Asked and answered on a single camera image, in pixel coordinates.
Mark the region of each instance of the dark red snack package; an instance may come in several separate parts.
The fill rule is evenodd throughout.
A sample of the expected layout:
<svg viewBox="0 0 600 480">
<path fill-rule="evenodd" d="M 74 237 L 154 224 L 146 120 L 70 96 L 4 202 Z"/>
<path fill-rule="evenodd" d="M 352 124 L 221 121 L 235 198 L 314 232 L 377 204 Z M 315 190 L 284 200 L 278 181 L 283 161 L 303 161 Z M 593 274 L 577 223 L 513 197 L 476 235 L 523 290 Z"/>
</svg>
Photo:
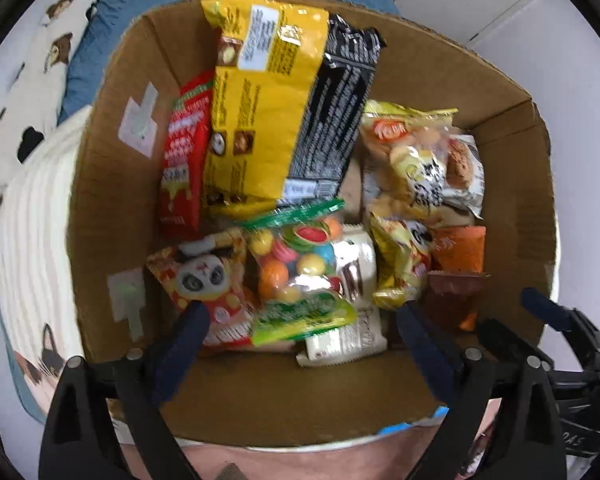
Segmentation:
<svg viewBox="0 0 600 480">
<path fill-rule="evenodd" d="M 213 70 L 192 79 L 180 89 L 171 113 L 158 200 L 158 217 L 168 236 L 197 236 L 213 85 Z"/>
</svg>

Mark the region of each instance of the metal screw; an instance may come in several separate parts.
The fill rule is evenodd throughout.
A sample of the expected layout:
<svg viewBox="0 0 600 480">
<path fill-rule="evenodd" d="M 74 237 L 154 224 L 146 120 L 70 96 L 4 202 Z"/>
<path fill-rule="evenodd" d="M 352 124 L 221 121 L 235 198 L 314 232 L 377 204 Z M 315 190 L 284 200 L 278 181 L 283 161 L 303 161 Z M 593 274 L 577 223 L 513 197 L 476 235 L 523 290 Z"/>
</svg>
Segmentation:
<svg viewBox="0 0 600 480">
<path fill-rule="evenodd" d="M 479 348 L 469 346 L 469 348 L 464 351 L 464 356 L 469 359 L 469 361 L 479 361 L 482 359 L 482 352 Z"/>
<path fill-rule="evenodd" d="M 142 349 L 141 348 L 132 348 L 129 352 L 126 353 L 126 358 L 130 361 L 137 361 L 142 357 Z"/>
<path fill-rule="evenodd" d="M 74 355 L 73 357 L 69 358 L 69 360 L 66 362 L 66 365 L 69 368 L 77 368 L 81 364 L 82 364 L 82 358 L 79 355 Z"/>
<path fill-rule="evenodd" d="M 530 355 L 526 358 L 526 364 L 528 364 L 532 368 L 539 368 L 542 365 L 542 361 L 535 355 Z"/>
</svg>

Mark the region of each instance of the panda face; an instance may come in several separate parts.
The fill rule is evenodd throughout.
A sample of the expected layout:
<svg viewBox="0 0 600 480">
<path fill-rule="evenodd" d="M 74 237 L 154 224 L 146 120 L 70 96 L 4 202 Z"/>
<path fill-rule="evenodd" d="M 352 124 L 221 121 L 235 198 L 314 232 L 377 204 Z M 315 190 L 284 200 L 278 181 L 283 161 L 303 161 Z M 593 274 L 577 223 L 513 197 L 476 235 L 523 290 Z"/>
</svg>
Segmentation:
<svg viewBox="0 0 600 480">
<path fill-rule="evenodd" d="M 229 267 L 217 256 L 199 256 L 178 270 L 178 294 L 187 300 L 214 300 L 229 290 L 229 274 Z"/>
</svg>

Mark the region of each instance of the cardboard box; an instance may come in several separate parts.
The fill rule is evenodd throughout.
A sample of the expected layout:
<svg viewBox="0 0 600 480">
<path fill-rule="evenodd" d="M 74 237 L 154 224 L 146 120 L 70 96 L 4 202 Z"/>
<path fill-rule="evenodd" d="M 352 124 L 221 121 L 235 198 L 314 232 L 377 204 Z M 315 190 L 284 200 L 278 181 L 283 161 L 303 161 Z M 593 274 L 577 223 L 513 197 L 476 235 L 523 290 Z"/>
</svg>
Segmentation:
<svg viewBox="0 0 600 480">
<path fill-rule="evenodd" d="M 549 137 L 531 97 L 463 47 L 395 16 L 331 0 L 285 0 L 376 27 L 382 52 L 370 96 L 421 110 L 459 108 L 484 164 L 486 271 L 480 315 L 495 316 L 537 341 L 542 324 L 524 311 L 524 286 L 548 293 L 555 261 Z M 68 247 L 77 320 L 87 359 L 117 359 L 160 333 L 160 286 L 145 274 L 143 338 L 115 321 L 107 277 L 139 269 L 157 249 L 160 161 L 178 88 L 214 66 L 216 36 L 198 0 L 136 19 L 112 54 L 78 154 Z M 119 140 L 132 98 L 157 90 L 151 157 Z M 437 402 L 404 352 L 357 363 L 300 368 L 292 354 L 228 352 L 200 359 L 162 412 L 176 436 L 233 446 L 297 446 L 373 434 L 427 416 Z"/>
</svg>

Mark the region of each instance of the black snack bag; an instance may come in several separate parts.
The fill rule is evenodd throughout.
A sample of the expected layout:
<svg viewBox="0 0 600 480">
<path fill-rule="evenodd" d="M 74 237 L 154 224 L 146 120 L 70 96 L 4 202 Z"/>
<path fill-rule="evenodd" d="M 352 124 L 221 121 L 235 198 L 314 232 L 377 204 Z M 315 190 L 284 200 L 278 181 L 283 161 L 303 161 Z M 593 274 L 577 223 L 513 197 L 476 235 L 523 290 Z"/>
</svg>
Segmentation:
<svg viewBox="0 0 600 480">
<path fill-rule="evenodd" d="M 375 28 L 353 28 L 330 13 L 322 64 L 304 108 L 281 203 L 338 194 L 385 46 Z"/>
</svg>

